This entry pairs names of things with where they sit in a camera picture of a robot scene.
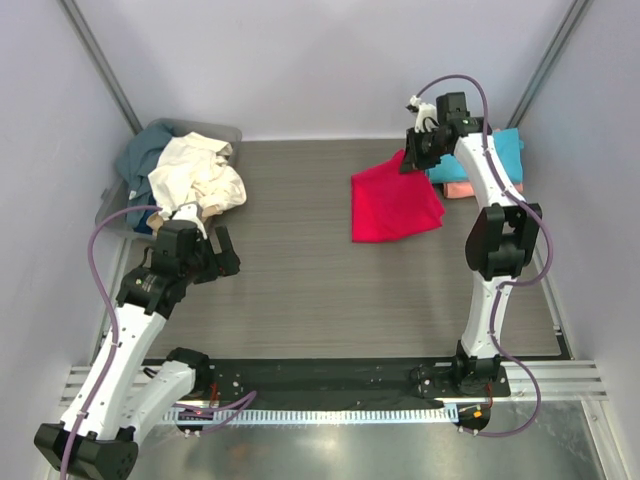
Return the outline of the red pink t shirt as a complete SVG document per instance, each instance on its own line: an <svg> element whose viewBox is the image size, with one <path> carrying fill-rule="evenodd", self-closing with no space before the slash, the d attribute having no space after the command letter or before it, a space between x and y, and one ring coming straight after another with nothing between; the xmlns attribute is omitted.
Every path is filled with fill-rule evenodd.
<svg viewBox="0 0 640 480"><path fill-rule="evenodd" d="M426 174L402 173L405 152L351 176L351 240L385 243L443 226L445 209Z"/></svg>

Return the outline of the corner aluminium post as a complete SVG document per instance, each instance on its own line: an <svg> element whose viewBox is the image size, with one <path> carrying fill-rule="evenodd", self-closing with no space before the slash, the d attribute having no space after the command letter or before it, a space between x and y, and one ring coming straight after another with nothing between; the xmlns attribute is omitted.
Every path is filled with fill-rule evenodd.
<svg viewBox="0 0 640 480"><path fill-rule="evenodd" d="M142 131L143 126L78 3L75 0L59 0L58 5L82 44L85 53L125 123L133 134L138 134Z"/></svg>
<svg viewBox="0 0 640 480"><path fill-rule="evenodd" d="M573 0L570 2L569 8L562 17L558 28L509 118L508 128L518 128L520 126L592 4L592 0Z"/></svg>

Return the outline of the right corner aluminium post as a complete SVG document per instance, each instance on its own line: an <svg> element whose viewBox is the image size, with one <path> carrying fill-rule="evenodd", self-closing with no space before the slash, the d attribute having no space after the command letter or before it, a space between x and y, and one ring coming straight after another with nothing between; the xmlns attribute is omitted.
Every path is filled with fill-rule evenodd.
<svg viewBox="0 0 640 480"><path fill-rule="evenodd" d="M592 4L592 0L573 0L570 2L569 8L562 17L558 28L509 118L508 128L518 128L520 126Z"/></svg>

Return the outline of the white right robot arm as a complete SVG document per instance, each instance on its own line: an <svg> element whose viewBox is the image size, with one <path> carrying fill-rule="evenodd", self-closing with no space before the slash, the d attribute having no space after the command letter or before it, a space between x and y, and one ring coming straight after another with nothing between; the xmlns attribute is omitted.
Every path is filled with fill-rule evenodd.
<svg viewBox="0 0 640 480"><path fill-rule="evenodd" d="M479 397L492 387L507 394L501 331L511 290L532 259L541 208L527 203L514 186L490 127L470 114L464 93L442 95L434 104L414 96L407 108L416 121L406 133L401 173L426 171L451 154L466 172L479 208L465 243L473 273L466 328L448 365L424 364L412 377L419 394L430 399Z"/></svg>

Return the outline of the folded turquoise t shirt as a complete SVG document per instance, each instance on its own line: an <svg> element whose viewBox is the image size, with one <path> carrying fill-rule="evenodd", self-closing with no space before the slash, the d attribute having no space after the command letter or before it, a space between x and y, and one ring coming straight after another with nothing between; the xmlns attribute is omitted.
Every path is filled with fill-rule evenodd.
<svg viewBox="0 0 640 480"><path fill-rule="evenodd" d="M509 179L514 184L523 182L521 150L524 147L517 128L497 131L493 135L497 155ZM464 167L453 155L444 155L435 167L427 171L430 181L435 184L467 182L468 175Z"/></svg>

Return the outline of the dark blue t shirt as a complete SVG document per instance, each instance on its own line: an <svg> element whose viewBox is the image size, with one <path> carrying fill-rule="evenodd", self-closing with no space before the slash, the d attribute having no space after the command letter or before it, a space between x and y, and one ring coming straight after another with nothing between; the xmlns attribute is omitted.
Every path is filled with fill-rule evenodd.
<svg viewBox="0 0 640 480"><path fill-rule="evenodd" d="M152 194L149 194L135 198L128 203L129 207L142 205L156 206L156 200ZM126 222L134 232L150 235L152 228L148 226L147 220L153 213L154 211L151 209L132 211L126 214Z"/></svg>

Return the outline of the folded salmon t shirt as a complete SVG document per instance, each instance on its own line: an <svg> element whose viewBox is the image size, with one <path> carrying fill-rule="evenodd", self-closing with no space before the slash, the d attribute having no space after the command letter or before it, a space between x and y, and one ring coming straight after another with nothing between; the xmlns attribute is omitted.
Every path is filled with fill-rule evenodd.
<svg viewBox="0 0 640 480"><path fill-rule="evenodd" d="M518 196L523 197L523 185L512 184L511 190L517 192ZM476 196L476 192L471 182L449 182L443 184L443 194L447 199L463 199Z"/></svg>

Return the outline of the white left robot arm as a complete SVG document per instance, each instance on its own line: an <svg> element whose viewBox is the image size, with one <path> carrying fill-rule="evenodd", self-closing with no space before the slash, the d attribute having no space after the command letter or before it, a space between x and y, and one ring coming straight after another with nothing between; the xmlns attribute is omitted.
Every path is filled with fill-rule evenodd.
<svg viewBox="0 0 640 480"><path fill-rule="evenodd" d="M220 248L192 221L171 220L122 281L114 322L84 384L56 423L39 426L34 445L63 478L125 479L153 425L180 399L204 398L212 387L209 357L172 350L137 393L131 388L155 338L189 286L240 271L228 230Z"/></svg>

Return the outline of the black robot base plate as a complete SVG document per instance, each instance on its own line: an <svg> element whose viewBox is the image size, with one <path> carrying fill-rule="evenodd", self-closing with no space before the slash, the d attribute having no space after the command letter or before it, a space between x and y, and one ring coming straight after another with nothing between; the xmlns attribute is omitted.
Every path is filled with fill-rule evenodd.
<svg viewBox="0 0 640 480"><path fill-rule="evenodd" d="M218 359L210 368L223 403L254 391L255 410L409 410L511 395L504 368L464 376L451 357Z"/></svg>

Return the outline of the cream white t shirt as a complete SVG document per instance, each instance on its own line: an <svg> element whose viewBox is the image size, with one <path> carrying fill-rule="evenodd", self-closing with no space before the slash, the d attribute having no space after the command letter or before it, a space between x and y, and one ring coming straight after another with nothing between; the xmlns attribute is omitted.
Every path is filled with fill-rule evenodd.
<svg viewBox="0 0 640 480"><path fill-rule="evenodd" d="M196 132L172 138L156 168L148 175L160 216L195 202L204 216L221 214L243 205L247 193L241 176L231 166L232 145Z"/></svg>

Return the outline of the grey-blue t shirt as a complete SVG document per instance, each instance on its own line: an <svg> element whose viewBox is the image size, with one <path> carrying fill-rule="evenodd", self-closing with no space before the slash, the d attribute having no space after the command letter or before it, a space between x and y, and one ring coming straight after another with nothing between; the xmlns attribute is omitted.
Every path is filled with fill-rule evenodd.
<svg viewBox="0 0 640 480"><path fill-rule="evenodd" d="M150 204L149 174L157 167L160 155L173 137L171 124L156 122L137 134L116 159L116 171L127 185L128 207Z"/></svg>

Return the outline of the tan t shirt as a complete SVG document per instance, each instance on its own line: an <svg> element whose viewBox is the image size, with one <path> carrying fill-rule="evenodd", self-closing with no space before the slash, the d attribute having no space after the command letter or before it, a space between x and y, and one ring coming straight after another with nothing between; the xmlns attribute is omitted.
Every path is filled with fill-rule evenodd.
<svg viewBox="0 0 640 480"><path fill-rule="evenodd" d="M210 221L217 215L220 215L221 211L217 207L207 207L202 210L202 221L207 230ZM147 220L147 224L152 228L153 235L156 236L159 229L168 222L168 219L162 217L159 213L153 213Z"/></svg>

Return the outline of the left corner aluminium post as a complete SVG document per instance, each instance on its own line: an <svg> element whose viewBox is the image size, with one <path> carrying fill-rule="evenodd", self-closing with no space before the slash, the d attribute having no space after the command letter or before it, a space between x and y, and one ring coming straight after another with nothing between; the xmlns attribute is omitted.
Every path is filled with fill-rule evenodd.
<svg viewBox="0 0 640 480"><path fill-rule="evenodd" d="M85 53L125 123L133 134L138 134L142 131L143 126L78 3L75 0L59 0L58 5L82 44Z"/></svg>

